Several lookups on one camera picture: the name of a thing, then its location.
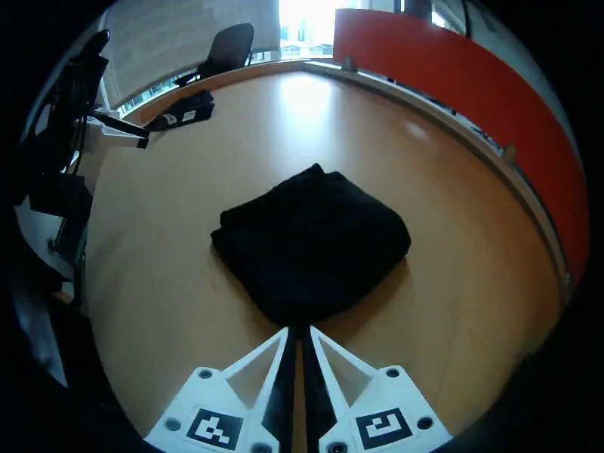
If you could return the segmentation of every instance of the black cloth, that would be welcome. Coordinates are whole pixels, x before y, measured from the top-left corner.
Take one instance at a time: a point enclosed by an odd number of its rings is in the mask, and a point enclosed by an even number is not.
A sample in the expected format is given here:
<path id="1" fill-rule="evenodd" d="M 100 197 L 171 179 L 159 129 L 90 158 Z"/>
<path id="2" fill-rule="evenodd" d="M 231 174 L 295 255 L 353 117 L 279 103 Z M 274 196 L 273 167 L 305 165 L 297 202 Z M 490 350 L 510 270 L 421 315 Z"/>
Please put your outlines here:
<path id="1" fill-rule="evenodd" d="M 307 325 L 354 305 L 407 254 L 401 217 L 318 164 L 220 215 L 223 262 L 278 325 Z"/>
<path id="2" fill-rule="evenodd" d="M 197 121 L 210 119 L 214 110 L 214 97 L 208 90 L 177 100 L 157 115 L 145 129 L 151 132 L 179 128 Z"/>

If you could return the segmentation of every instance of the red panel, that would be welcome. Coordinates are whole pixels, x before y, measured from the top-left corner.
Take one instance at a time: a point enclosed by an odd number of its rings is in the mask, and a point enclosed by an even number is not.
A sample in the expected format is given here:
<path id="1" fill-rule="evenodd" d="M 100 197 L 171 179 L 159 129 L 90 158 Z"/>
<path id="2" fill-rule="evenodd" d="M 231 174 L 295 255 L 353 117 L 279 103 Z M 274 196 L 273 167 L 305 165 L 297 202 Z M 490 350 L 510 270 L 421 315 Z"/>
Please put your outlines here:
<path id="1" fill-rule="evenodd" d="M 522 77 L 463 36 L 380 11 L 336 12 L 334 58 L 345 57 L 435 97 L 502 146 L 512 143 L 553 218 L 576 284 L 589 251 L 587 188 L 564 130 Z"/>

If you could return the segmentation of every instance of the black cable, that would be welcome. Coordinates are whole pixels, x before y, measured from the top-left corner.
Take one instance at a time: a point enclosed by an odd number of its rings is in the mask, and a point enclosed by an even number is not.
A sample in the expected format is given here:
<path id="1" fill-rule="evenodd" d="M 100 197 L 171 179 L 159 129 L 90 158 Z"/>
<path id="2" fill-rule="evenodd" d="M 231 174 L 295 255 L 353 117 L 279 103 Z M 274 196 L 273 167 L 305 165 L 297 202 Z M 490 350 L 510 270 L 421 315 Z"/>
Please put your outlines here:
<path id="1" fill-rule="evenodd" d="M 464 22 L 466 23 L 466 38 L 472 39 L 472 20 L 467 12 L 467 0 L 461 0 L 461 7 L 464 9 Z"/>

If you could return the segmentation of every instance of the office chair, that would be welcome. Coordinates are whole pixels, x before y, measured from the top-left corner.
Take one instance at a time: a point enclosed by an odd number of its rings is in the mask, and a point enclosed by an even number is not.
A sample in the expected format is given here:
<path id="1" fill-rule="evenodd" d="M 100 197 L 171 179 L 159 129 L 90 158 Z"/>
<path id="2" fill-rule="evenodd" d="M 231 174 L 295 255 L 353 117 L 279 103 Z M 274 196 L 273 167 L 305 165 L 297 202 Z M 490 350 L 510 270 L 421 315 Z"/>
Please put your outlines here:
<path id="1" fill-rule="evenodd" d="M 254 27 L 250 23 L 240 23 L 220 31 L 214 37 L 208 59 L 197 66 L 195 72 L 180 77 L 174 83 L 183 87 L 195 80 L 242 68 L 248 56 L 251 60 L 253 39 Z"/>

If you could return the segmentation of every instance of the table surface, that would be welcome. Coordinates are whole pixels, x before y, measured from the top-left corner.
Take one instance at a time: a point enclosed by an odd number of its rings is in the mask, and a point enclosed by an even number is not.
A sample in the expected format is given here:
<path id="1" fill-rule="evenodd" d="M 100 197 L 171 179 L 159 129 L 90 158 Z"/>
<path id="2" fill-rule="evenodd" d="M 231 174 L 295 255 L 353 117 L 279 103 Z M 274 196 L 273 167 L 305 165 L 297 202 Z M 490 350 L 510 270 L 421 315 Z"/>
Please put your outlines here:
<path id="1" fill-rule="evenodd" d="M 402 365 L 452 434 L 472 424 L 559 315 L 547 249 L 508 188 L 441 128 L 362 88 L 293 72 L 212 94 L 208 121 L 111 149 L 95 190 L 87 310 L 134 426 L 145 436 L 195 367 L 226 368 L 278 330 L 210 233 L 222 211 L 315 162 L 398 212 L 412 240 L 366 299 L 317 327 L 374 367 Z"/>

